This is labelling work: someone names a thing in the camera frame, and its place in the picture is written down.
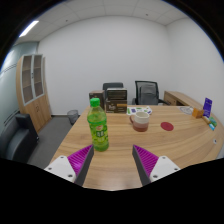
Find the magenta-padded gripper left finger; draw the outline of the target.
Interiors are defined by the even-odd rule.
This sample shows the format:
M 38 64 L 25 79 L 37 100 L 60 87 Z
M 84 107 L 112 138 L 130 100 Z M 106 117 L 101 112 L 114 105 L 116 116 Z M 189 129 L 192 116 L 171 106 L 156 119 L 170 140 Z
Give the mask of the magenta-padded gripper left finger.
M 45 168 L 45 171 L 82 186 L 93 155 L 94 147 L 89 145 L 68 157 L 60 155 Z

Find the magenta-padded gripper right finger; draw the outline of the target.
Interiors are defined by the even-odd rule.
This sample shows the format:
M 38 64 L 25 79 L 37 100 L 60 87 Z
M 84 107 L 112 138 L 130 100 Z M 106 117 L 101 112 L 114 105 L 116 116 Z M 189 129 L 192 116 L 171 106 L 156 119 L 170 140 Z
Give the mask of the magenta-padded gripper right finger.
M 167 156 L 158 157 L 137 145 L 133 146 L 132 155 L 143 186 L 180 170 Z

